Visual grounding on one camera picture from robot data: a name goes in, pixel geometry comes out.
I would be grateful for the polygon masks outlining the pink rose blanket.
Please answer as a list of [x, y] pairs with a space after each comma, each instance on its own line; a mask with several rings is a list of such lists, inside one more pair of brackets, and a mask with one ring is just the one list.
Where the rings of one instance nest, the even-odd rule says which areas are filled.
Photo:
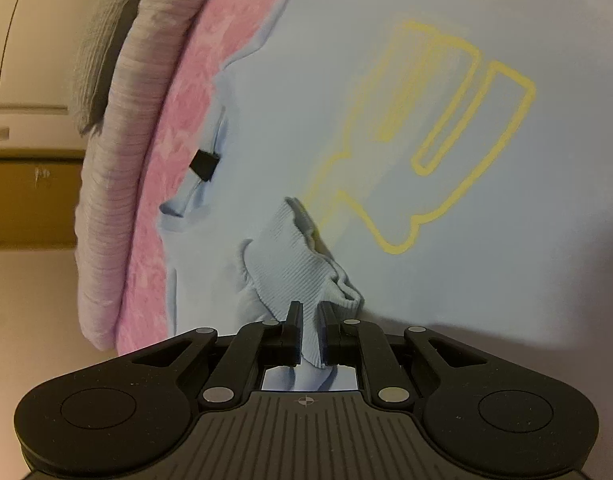
[[145, 157], [128, 258], [116, 350], [130, 353], [168, 336], [166, 264], [159, 206], [172, 197], [198, 148], [218, 67], [258, 30], [277, 0], [207, 0], [183, 44]]

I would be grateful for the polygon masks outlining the striped lilac duvet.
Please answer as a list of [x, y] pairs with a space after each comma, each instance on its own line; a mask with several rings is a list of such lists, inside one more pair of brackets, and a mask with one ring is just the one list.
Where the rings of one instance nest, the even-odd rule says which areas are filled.
[[144, 159], [186, 32], [205, 2], [140, 0], [104, 119], [88, 133], [75, 209], [75, 260], [80, 327], [99, 350], [116, 344]]

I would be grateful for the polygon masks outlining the white wardrobe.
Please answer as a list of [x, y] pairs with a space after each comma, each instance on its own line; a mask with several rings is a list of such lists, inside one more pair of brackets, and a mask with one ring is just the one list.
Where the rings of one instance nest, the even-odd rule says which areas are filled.
[[79, 152], [69, 78], [97, 0], [0, 0], [0, 151]]

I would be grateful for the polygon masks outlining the light blue sweatshirt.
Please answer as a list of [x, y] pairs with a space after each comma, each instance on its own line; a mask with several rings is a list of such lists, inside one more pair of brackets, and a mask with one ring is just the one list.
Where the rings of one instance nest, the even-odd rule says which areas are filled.
[[613, 4], [278, 0], [159, 212], [177, 334], [347, 314], [613, 392]]

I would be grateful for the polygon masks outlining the brown wooden door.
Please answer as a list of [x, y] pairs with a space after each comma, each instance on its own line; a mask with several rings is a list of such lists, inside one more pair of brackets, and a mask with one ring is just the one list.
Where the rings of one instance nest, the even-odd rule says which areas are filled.
[[0, 250], [72, 248], [82, 150], [0, 150]]

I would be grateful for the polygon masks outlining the grey textured pillow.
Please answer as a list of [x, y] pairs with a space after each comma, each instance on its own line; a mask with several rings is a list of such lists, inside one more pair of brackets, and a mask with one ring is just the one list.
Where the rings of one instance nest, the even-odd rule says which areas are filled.
[[98, 0], [73, 64], [68, 105], [76, 131], [86, 136], [104, 119], [116, 62], [140, 0]]

